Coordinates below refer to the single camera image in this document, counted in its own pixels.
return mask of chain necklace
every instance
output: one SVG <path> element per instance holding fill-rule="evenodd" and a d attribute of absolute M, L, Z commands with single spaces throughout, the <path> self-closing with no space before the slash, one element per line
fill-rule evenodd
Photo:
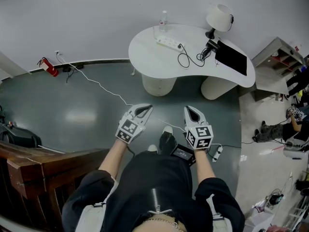
<path fill-rule="evenodd" d="M 178 228 L 178 223 L 177 222 L 169 222 L 169 221 L 166 221 L 166 220 L 163 220 L 163 219 L 159 219 L 159 218 L 150 218 L 144 222 L 151 222 L 151 221 L 161 221 L 161 222 L 166 222 L 166 223 L 169 223 L 172 225 L 173 228 L 177 229 L 178 231 L 180 232 L 184 232 L 182 231 L 180 228 Z"/>

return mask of camouflage pants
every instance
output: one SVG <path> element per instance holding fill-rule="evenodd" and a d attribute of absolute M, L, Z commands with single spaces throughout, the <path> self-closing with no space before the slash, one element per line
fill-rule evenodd
<path fill-rule="evenodd" d="M 256 136 L 257 142 L 268 142 L 277 138 L 283 138 L 283 125 L 274 126 L 263 125 L 261 133 Z"/>

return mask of white lampshade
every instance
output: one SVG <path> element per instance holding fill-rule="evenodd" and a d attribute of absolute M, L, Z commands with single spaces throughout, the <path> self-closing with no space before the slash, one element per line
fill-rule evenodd
<path fill-rule="evenodd" d="M 214 29 L 226 32 L 231 27 L 232 10 L 223 5 L 218 4 L 207 16 L 206 20 Z"/>

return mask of zipper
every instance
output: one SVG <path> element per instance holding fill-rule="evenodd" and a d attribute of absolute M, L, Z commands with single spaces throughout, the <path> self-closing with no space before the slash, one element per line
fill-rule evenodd
<path fill-rule="evenodd" d="M 160 204 L 159 204 L 159 201 L 158 201 L 158 196 L 156 194 L 156 189 L 153 188 L 151 191 L 152 191 L 152 194 L 153 194 L 155 211 L 149 211 L 150 213 L 152 213 L 152 214 L 164 214 L 164 213 L 172 211 L 171 209 L 165 210 L 165 211 L 160 211 Z"/>

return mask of wooden railing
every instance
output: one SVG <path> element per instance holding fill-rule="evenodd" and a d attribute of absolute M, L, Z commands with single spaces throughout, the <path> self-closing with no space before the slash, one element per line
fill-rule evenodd
<path fill-rule="evenodd" d="M 59 154 L 0 142 L 0 214 L 31 228 L 63 231 L 64 203 L 107 153 Z"/>

